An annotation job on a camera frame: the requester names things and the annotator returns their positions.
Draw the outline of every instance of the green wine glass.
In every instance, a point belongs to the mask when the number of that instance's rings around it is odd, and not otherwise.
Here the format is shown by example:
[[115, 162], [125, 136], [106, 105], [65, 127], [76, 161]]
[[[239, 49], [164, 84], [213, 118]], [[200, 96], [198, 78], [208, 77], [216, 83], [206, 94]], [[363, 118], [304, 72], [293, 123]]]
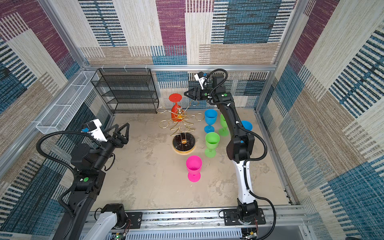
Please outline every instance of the green wine glass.
[[221, 128], [221, 129], [218, 131], [218, 133], [220, 134], [220, 136], [223, 136], [223, 137], [228, 136], [228, 134], [229, 134], [228, 124], [227, 124], [227, 122], [225, 121], [225, 118], [224, 118], [224, 115], [223, 115], [223, 114], [220, 115], [220, 124], [221, 124], [221, 126], [222, 126], [223, 128]]
[[205, 150], [205, 155], [207, 157], [214, 157], [216, 155], [216, 148], [220, 141], [220, 136], [215, 132], [207, 133], [205, 136], [205, 145], [207, 149]]

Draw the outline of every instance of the black wire shelf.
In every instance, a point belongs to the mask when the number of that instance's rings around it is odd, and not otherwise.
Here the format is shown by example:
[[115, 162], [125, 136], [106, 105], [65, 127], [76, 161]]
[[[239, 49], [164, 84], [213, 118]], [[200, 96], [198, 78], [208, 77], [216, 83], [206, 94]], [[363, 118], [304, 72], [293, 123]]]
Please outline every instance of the black wire shelf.
[[158, 103], [157, 98], [114, 98], [107, 103]]
[[112, 113], [157, 113], [159, 98], [151, 70], [145, 68], [98, 69], [91, 81]]

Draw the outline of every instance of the glass base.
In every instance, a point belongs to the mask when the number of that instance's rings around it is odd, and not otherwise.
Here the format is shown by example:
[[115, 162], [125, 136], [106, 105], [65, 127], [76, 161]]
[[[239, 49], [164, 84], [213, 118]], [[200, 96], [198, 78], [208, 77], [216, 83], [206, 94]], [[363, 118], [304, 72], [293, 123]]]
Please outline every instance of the glass base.
[[209, 150], [208, 148], [205, 150], [205, 155], [209, 158], [213, 158], [214, 156], [216, 156], [216, 150]]
[[205, 126], [205, 128], [204, 128], [204, 132], [206, 132], [206, 133], [210, 133], [210, 132], [214, 132], [214, 131], [215, 131], [215, 128], [212, 127], [211, 125]]
[[228, 136], [229, 135], [229, 130], [228, 130], [228, 128], [222, 128], [222, 129], [220, 129], [218, 131], [218, 134], [220, 136], [223, 136], [223, 137]]
[[197, 173], [195, 175], [193, 175], [192, 173], [188, 173], [188, 179], [191, 181], [191, 182], [198, 182], [201, 178], [201, 174], [200, 173]]

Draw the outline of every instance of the mounting plate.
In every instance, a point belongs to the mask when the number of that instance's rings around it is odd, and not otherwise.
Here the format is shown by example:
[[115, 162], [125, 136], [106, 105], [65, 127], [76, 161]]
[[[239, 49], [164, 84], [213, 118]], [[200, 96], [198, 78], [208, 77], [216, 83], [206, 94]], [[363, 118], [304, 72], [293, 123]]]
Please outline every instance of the mounting plate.
[[142, 222], [142, 212], [125, 212], [127, 215], [127, 223], [129, 223], [129, 219], [131, 220], [131, 227], [129, 229], [140, 229]]
[[[243, 225], [239, 222], [239, 217], [236, 209], [226, 209], [223, 211], [223, 213], [224, 223], [226, 226]], [[255, 218], [258, 225], [263, 225], [266, 223], [264, 212], [261, 208], [259, 208], [259, 214]], [[255, 225], [255, 221], [253, 220], [250, 225]]]

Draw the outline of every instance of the red wire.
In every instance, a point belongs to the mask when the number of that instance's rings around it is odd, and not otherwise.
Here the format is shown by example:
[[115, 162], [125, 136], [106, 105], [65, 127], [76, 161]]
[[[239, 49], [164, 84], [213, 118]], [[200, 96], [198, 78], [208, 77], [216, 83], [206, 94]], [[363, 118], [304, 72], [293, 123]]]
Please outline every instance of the red wire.
[[129, 230], [131, 229], [131, 220], [130, 219], [129, 219], [128, 226], [124, 229], [124, 233], [126, 233], [125, 230], [127, 230], [128, 227], [129, 227], [129, 229], [128, 229], [128, 232], [129, 232]]
[[255, 223], [256, 223], [256, 235], [259, 235], [259, 226], [257, 224], [256, 218], [254, 218]]

